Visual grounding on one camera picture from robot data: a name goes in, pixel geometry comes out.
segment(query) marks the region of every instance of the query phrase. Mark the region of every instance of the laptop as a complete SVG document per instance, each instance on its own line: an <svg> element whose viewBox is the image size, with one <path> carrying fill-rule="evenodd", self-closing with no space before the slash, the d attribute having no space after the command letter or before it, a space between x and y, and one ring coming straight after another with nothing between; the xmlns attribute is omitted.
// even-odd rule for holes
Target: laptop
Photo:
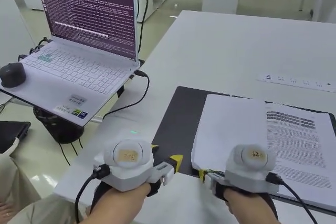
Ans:
<svg viewBox="0 0 336 224"><path fill-rule="evenodd" d="M0 89L84 126L140 66L136 2L41 1L53 42L21 61L23 84Z"/></svg>

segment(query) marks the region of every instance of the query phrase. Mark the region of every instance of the white wall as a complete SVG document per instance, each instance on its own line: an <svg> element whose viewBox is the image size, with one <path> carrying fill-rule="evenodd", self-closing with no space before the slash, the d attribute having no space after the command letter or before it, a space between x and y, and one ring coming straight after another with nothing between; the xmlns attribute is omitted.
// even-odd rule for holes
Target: white wall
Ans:
<svg viewBox="0 0 336 224"><path fill-rule="evenodd" d="M336 0L322 0L318 21L336 23Z"/></svg>

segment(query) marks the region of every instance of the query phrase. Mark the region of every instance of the power strip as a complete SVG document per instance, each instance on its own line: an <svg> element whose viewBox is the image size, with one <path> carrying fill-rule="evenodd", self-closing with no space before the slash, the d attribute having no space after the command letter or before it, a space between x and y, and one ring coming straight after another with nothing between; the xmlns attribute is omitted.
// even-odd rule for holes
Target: power strip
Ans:
<svg viewBox="0 0 336 224"><path fill-rule="evenodd" d="M308 78L296 78L296 77L288 77L282 74L267 73L267 74L261 74L257 80L336 93L336 85L334 85L333 83L322 82Z"/></svg>

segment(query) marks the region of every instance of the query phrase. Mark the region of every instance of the laptop screen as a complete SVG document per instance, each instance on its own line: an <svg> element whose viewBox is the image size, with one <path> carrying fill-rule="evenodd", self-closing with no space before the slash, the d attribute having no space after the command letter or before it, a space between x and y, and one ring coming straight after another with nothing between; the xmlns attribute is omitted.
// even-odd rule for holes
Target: laptop screen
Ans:
<svg viewBox="0 0 336 224"><path fill-rule="evenodd" d="M136 59L134 0L42 0L53 36Z"/></svg>

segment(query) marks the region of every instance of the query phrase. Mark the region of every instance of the pants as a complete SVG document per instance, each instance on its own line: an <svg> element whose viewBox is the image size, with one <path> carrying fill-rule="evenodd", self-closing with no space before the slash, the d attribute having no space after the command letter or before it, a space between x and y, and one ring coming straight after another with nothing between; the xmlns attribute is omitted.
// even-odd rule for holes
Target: pants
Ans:
<svg viewBox="0 0 336 224"><path fill-rule="evenodd" d="M72 203L50 195L40 199L14 161L0 154L0 202L13 204L18 213L8 224L73 224Z"/></svg>

